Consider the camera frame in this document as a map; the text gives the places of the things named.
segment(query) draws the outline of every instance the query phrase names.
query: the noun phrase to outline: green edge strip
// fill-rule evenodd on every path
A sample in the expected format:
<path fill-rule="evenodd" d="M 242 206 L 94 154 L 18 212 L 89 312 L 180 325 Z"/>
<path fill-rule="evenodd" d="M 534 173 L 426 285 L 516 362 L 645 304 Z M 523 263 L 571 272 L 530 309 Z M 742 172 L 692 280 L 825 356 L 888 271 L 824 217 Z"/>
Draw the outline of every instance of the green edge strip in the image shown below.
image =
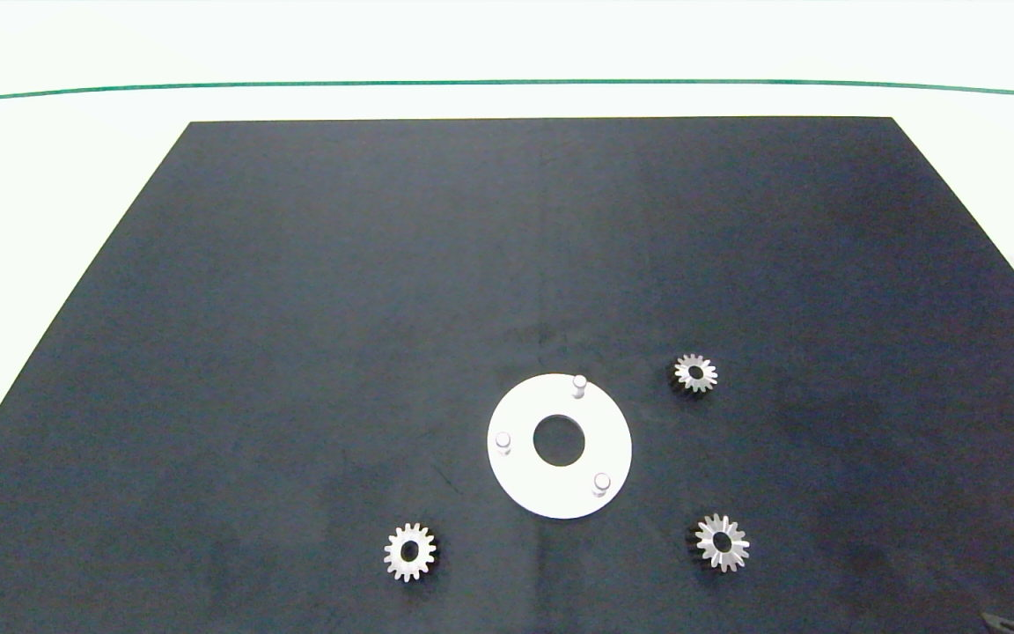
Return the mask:
<path fill-rule="evenodd" d="M 910 88 L 914 90 L 949 90 L 977 92 L 983 95 L 1011 95 L 1006 88 L 979 88 L 973 85 L 938 83 L 900 83 L 900 81 L 850 81 L 840 79 L 450 79 L 450 80 L 363 80 L 363 81 L 218 81 L 218 83 L 139 83 L 130 85 L 93 85 L 88 88 L 61 88 L 31 92 L 7 92 L 0 99 L 24 96 L 79 95 L 82 92 L 119 92 L 124 90 L 173 90 L 179 88 L 287 88 L 302 85 L 339 87 L 339 85 L 844 85 L 857 88 Z"/>

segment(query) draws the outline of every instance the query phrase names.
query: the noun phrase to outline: center hole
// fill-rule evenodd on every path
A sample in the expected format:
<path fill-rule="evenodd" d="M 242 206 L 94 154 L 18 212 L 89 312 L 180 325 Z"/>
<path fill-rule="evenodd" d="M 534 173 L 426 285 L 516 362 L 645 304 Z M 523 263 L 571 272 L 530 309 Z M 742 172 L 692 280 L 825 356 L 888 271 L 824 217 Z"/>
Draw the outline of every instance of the center hole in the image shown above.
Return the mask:
<path fill-rule="evenodd" d="M 414 561 L 419 551 L 417 542 L 406 542 L 402 545 L 402 558 L 406 559 L 407 562 Z"/>
<path fill-rule="evenodd" d="M 553 466 L 573 465 L 584 450 L 584 433 L 574 418 L 544 418 L 534 428 L 534 450 Z"/>
<path fill-rule="evenodd" d="M 716 533 L 712 539 L 715 541 L 715 547 L 719 553 L 729 553 L 730 547 L 733 546 L 733 542 L 730 541 L 730 537 L 727 534 Z"/>

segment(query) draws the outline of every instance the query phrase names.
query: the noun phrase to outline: black board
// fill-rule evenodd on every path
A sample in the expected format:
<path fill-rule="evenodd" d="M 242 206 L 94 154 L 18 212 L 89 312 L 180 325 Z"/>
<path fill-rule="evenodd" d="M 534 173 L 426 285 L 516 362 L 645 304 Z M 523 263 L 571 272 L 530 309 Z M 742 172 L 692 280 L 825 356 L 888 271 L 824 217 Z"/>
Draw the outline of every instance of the black board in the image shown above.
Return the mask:
<path fill-rule="evenodd" d="M 702 400 L 669 389 L 684 352 L 719 366 Z M 544 372 L 631 425 L 580 520 L 484 450 Z M 687 553 L 712 512 L 738 573 Z M 440 544 L 408 585 L 406 521 Z M 0 407 L 0 631 L 981 611 L 1014 619 L 1014 273 L 890 120 L 193 124 Z"/>

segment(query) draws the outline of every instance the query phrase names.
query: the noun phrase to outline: white washer plate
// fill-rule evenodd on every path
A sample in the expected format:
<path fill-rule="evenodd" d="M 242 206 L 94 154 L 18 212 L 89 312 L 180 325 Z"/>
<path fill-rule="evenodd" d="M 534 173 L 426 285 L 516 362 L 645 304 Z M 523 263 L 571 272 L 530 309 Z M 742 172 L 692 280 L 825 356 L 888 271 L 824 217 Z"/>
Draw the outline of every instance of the white washer plate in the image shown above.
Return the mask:
<path fill-rule="evenodd" d="M 582 517 L 602 508 L 632 467 L 632 435 L 617 403 L 591 382 L 581 397 L 575 393 L 580 389 L 571 374 L 526 378 L 504 395 L 488 425 L 488 459 L 499 485 L 545 517 Z M 576 422 L 584 436 L 581 456 L 564 467 L 547 463 L 534 448 L 534 429 L 556 415 Z M 607 489 L 598 489 L 606 482 Z"/>

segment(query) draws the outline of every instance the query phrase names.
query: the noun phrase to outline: bevel gear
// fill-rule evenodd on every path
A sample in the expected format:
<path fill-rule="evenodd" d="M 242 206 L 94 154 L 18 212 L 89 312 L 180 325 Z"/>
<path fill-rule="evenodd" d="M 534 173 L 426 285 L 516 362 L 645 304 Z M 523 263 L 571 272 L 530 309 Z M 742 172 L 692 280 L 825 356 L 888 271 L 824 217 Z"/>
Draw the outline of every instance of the bevel gear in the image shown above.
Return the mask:
<path fill-rule="evenodd" d="M 422 577 L 422 573 L 430 572 L 430 563 L 436 561 L 433 557 L 436 546 L 433 545 L 434 537 L 428 526 L 422 526 L 419 522 L 412 526 L 406 523 L 406 529 L 397 526 L 393 531 L 394 534 L 390 535 L 390 545 L 385 547 L 385 558 L 382 559 L 390 565 L 385 572 L 393 573 L 394 578 L 403 577 L 406 583 L 410 582 L 410 577 L 417 580 Z M 407 559 L 403 557 L 402 550 L 411 543 L 417 545 L 417 554 L 412 559 Z"/>
<path fill-rule="evenodd" d="M 691 392 L 701 394 L 715 390 L 717 372 L 709 358 L 683 354 L 675 362 L 675 381 Z"/>
<path fill-rule="evenodd" d="M 722 518 L 715 513 L 714 517 L 704 517 L 704 521 L 699 522 L 699 529 L 692 529 L 694 537 L 697 539 L 697 549 L 704 552 L 703 559 L 710 559 L 711 567 L 719 567 L 722 572 L 727 572 L 729 567 L 731 572 L 736 572 L 738 566 L 745 566 L 744 558 L 749 556 L 745 551 L 749 547 L 749 542 L 744 541 L 745 534 L 737 530 L 737 522 L 730 521 L 727 515 Z M 724 535 L 729 545 L 722 547 L 715 543 L 717 535 Z"/>

